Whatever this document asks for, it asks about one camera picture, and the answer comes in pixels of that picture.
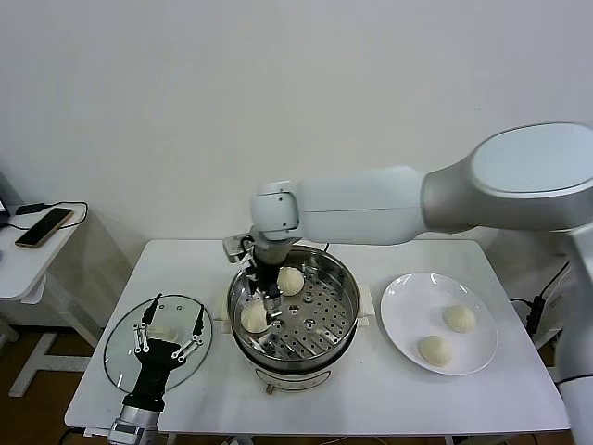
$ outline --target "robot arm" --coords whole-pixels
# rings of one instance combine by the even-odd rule
[[[279,268],[299,238],[392,245],[426,231],[453,233],[477,225],[538,231],[580,227],[569,233],[568,251],[581,300],[578,314],[565,326],[557,368],[574,438],[579,444],[591,443],[592,166],[593,130],[550,123],[492,136],[467,158],[428,174],[392,167],[266,184],[251,202],[253,256]],[[231,258],[231,249],[225,248]],[[278,298],[268,297],[270,308]]]

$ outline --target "stainless steel steamer basket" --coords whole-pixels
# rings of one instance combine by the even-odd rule
[[[273,372],[304,374],[322,369],[346,351],[356,329],[359,289],[344,264],[316,248],[293,246],[284,266],[300,270],[305,285],[298,294],[283,297],[282,315],[266,331],[251,334],[241,325],[241,312],[254,298],[244,272],[229,288],[229,319],[235,340],[250,360]]]

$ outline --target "white wall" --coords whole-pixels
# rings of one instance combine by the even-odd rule
[[[593,123],[591,17],[589,0],[2,2],[0,170],[24,201],[90,203],[79,245],[99,253],[67,281],[103,323],[147,239],[246,229],[257,182],[430,171],[508,127]],[[503,238],[524,261],[495,267],[531,271],[539,252]]]

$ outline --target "table leg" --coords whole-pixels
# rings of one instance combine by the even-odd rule
[[[96,348],[102,331],[98,324],[95,323],[95,320],[49,272],[47,273],[47,287],[51,294],[46,296],[47,302],[82,338],[93,348]]]
[[[13,343],[19,339],[19,333],[0,317],[0,336],[6,336]]]
[[[56,341],[57,334],[43,334],[37,342],[29,360],[20,370],[20,374],[8,391],[10,397],[22,397],[37,371],[72,371],[83,373],[91,361],[90,357],[70,357],[45,355]]]

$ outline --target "black cable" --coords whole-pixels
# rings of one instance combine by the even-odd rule
[[[2,223],[0,223],[0,227],[14,227],[15,229],[19,229],[19,230],[29,230],[27,227],[19,227],[19,226],[12,224],[10,222],[2,222]]]
[[[549,283],[547,283],[544,286],[543,290],[539,293],[539,296],[540,297],[543,297],[544,296],[544,294],[546,293],[546,291],[548,290],[548,288],[550,286],[552,286],[552,283],[554,283],[556,281],[556,278],[558,278],[560,275],[562,275],[562,272],[564,272],[566,270],[566,268],[568,267],[569,264],[570,264],[570,261],[565,262],[564,265],[561,267],[561,269],[558,271],[558,273],[556,273],[554,275],[554,277],[551,280],[549,280]]]
[[[86,221],[86,216],[89,213],[89,205],[84,201],[59,201],[54,204],[44,204],[44,209],[49,209],[51,207],[59,206],[60,204],[82,204],[82,205],[84,205],[84,214],[80,221],[73,222],[72,224],[62,225],[61,227],[58,227],[57,230],[68,229],[70,227],[74,227],[75,225],[80,225],[80,224],[84,223],[84,221]],[[15,225],[12,222],[0,223],[0,228],[7,227],[7,226],[14,227],[15,229],[19,229],[19,230],[30,230],[31,229],[30,227],[20,227],[19,225]]]
[[[57,445],[63,445],[66,438],[70,435],[70,434],[84,434],[84,428],[68,428],[66,431],[64,431],[62,433],[62,435],[59,437],[59,441],[57,442]]]
[[[525,303],[529,307],[531,307],[531,305],[533,304],[531,301],[528,301],[526,299],[511,299],[511,301],[521,301],[522,303]]]

